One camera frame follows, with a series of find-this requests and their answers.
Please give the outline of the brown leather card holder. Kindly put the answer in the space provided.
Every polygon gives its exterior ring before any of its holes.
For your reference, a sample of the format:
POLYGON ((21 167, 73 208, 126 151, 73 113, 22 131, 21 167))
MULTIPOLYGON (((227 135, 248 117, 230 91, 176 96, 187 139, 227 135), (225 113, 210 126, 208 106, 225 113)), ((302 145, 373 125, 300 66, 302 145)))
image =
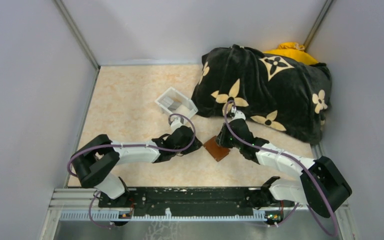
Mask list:
POLYGON ((219 146, 216 142, 216 138, 216 136, 210 138, 203 144, 203 147, 214 158, 216 162, 220 162, 230 153, 231 150, 229 148, 219 146))

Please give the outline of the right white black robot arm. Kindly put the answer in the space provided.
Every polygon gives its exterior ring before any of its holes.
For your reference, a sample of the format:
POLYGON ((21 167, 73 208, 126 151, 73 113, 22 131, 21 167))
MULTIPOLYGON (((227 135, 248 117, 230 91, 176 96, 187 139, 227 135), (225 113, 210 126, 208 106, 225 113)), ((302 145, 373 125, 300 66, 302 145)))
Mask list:
POLYGON ((254 136, 243 119, 224 123, 215 141, 220 147, 238 149, 249 161, 292 177, 288 180, 273 176, 261 186, 258 199, 267 206, 290 201, 307 205, 319 216, 328 218, 353 193, 330 158, 313 159, 287 152, 254 136))

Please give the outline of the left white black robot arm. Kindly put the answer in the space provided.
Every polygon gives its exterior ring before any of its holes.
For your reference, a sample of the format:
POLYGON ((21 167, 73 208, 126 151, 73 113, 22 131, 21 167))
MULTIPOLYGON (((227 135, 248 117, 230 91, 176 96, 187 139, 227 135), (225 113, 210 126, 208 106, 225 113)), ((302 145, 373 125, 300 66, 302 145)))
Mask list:
POLYGON ((100 134, 72 155, 67 168, 72 176, 77 177, 82 188, 95 188, 116 206, 124 207, 129 203, 130 193, 122 178, 111 173, 115 166, 163 163, 177 155, 195 152, 202 146, 194 130, 187 126, 137 143, 111 141, 106 134, 100 134))

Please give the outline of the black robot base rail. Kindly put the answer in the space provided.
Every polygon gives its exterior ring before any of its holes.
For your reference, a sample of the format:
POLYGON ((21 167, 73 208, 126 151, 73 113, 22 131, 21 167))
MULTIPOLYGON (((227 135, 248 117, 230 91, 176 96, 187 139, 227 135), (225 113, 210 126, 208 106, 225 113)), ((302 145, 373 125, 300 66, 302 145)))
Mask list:
POLYGON ((100 208, 127 208, 135 217, 162 216, 169 209, 174 217, 251 216, 254 210, 293 207, 290 200, 270 200, 258 187, 130 187, 116 199, 105 193, 100 208))

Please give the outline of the white translucent plastic card box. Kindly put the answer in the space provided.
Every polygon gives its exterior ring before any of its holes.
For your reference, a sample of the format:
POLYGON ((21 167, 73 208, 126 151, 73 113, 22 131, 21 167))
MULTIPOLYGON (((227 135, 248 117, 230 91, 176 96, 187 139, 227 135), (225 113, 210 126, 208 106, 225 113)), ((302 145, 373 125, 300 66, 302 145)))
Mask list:
POLYGON ((166 115, 178 113, 191 119, 198 113, 194 102, 174 87, 169 87, 154 102, 166 115))

